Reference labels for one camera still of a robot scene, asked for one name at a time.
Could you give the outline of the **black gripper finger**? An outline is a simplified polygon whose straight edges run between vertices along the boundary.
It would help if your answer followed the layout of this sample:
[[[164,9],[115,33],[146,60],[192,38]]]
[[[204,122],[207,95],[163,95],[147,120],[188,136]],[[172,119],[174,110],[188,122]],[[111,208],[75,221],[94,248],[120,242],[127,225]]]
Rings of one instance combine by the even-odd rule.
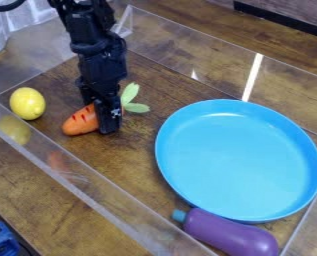
[[[76,85],[76,87],[79,89],[79,92],[80,92],[83,104],[84,105],[91,104],[95,100],[95,95],[94,95],[91,89],[87,87],[87,85],[83,83],[83,81],[80,79],[78,79],[75,81],[75,85]]]
[[[116,132],[122,124],[122,105],[118,96],[106,97],[94,101],[98,130],[100,134]]]

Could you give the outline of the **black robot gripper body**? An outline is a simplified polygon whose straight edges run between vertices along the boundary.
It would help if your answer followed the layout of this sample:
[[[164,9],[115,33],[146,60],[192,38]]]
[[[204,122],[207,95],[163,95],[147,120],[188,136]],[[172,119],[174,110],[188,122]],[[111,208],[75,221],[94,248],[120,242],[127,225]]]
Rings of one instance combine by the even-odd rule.
[[[107,33],[95,44],[71,44],[78,54],[78,68],[83,81],[95,99],[118,95],[119,81],[126,78],[127,45],[115,33]]]

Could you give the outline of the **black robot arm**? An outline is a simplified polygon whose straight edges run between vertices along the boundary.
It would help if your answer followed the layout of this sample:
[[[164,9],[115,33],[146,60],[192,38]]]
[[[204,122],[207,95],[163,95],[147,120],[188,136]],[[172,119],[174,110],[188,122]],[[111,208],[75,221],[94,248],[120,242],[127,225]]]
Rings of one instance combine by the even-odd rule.
[[[80,76],[76,86],[96,112],[98,131],[115,132],[122,124],[119,82],[127,76],[124,39],[111,31],[114,10],[106,0],[47,0],[70,35]]]

